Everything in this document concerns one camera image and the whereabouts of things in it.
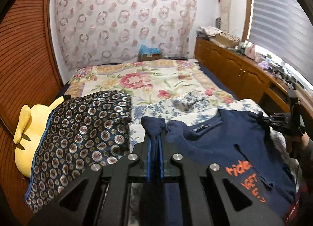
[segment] patterned curtain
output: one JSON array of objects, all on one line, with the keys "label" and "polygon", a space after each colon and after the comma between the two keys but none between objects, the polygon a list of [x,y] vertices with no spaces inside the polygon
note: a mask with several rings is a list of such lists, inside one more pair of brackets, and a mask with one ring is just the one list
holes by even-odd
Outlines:
[{"label": "patterned curtain", "polygon": [[141,44],[185,54],[196,0],[56,0],[58,40],[69,70],[134,62]]}]

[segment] window blind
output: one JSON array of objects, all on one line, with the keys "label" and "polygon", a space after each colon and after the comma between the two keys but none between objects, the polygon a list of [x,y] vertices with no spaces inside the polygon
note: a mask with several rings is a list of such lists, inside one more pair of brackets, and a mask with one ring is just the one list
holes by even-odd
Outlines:
[{"label": "window blind", "polygon": [[313,84],[313,26],[296,0],[253,0],[248,40],[280,57]]}]

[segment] hand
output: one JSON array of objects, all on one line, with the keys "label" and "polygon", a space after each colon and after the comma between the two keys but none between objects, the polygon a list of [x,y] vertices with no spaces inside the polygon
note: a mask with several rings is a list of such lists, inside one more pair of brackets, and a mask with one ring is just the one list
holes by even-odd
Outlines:
[{"label": "hand", "polygon": [[295,137],[286,137],[286,150],[287,153],[292,152],[292,143],[296,142],[296,146],[299,146],[301,149],[305,148],[309,144],[309,136],[306,134],[306,132],[303,134],[303,136],[295,136]]}]

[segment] yellow plush toy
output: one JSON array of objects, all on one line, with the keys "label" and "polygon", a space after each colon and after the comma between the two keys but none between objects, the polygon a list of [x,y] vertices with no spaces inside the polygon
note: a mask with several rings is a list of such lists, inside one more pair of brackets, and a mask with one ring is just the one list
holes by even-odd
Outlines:
[{"label": "yellow plush toy", "polygon": [[31,175],[32,160],[46,129],[49,114],[67,99],[70,99],[69,95],[59,97],[50,106],[37,104],[31,108],[27,105],[22,107],[13,141],[16,166],[26,177]]}]

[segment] wooden cabinet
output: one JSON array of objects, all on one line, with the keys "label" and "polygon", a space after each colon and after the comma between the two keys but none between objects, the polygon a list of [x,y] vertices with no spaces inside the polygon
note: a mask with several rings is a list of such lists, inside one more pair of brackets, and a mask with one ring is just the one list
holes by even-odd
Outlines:
[{"label": "wooden cabinet", "polygon": [[203,39],[196,39],[196,47],[195,47],[195,58],[204,65],[205,60],[205,44],[206,41]]},{"label": "wooden cabinet", "polygon": [[197,38],[195,57],[240,100],[259,102],[269,85],[269,79],[257,66],[204,39]]},{"label": "wooden cabinet", "polygon": [[252,99],[259,102],[265,92],[269,80],[254,67],[249,67],[242,72],[241,87],[237,96],[241,99]]},{"label": "wooden cabinet", "polygon": [[231,91],[233,91],[237,97],[242,87],[241,75],[246,69],[246,65],[236,56],[226,53],[223,65],[221,65],[221,72],[218,75],[220,81]]}]

